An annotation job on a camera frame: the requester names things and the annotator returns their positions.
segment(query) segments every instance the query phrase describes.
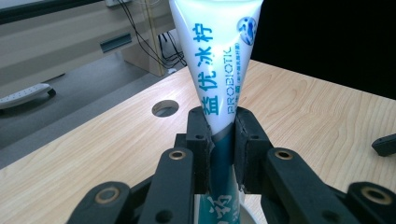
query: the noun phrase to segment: round hole in desk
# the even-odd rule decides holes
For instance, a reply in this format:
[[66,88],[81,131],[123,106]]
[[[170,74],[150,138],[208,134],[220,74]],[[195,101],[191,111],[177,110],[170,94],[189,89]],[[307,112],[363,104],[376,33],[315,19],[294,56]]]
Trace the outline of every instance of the round hole in desk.
[[174,100],[163,100],[155,104],[151,112],[153,115],[164,118],[175,114],[178,111],[178,103]]

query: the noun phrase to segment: toothpaste tube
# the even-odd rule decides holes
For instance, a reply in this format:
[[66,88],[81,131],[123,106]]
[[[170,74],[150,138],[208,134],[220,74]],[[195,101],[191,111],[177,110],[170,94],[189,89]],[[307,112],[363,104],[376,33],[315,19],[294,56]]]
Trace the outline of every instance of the toothpaste tube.
[[199,223],[239,223],[233,122],[262,0],[170,0],[180,44],[212,131],[209,193]]

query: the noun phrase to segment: table surface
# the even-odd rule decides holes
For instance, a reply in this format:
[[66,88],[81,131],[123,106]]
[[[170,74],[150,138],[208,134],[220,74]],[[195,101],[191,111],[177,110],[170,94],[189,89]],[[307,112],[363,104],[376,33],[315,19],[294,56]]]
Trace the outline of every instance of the table surface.
[[[179,104],[158,118],[162,100]],[[251,61],[239,105],[254,113],[275,147],[297,151],[342,191],[370,181],[396,191],[396,155],[379,157],[375,139],[396,133],[396,102]],[[185,133],[200,104],[184,68],[0,170],[0,223],[65,223],[83,196],[107,181],[134,186]],[[260,197],[247,206],[263,220]]]

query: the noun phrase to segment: wooden desk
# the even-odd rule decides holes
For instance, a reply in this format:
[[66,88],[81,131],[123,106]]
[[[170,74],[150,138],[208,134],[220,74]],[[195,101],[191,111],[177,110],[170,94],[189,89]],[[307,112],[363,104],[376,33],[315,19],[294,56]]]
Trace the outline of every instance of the wooden desk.
[[[151,108],[175,100],[175,115]],[[0,223],[65,223],[82,197],[110,180],[134,186],[186,132],[199,105],[187,68],[138,93],[0,171]],[[251,61],[240,105],[251,110],[276,147],[300,153],[329,185],[345,191],[371,181],[396,190],[395,156],[371,149],[396,133],[396,102]],[[247,204],[262,219],[258,197]]]

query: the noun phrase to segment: black device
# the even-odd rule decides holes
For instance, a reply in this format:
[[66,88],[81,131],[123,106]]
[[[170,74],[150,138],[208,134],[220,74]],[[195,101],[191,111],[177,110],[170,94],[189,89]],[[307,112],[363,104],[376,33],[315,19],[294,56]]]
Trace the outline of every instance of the black device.
[[[249,110],[238,107],[234,133],[238,186],[262,196],[269,224],[396,223],[394,192],[369,182],[353,183],[347,193],[327,186],[298,153],[273,147]],[[121,182],[91,189],[68,223],[193,223],[193,195],[210,191],[211,144],[202,108],[195,107],[187,133],[162,154],[155,175],[131,189]]]

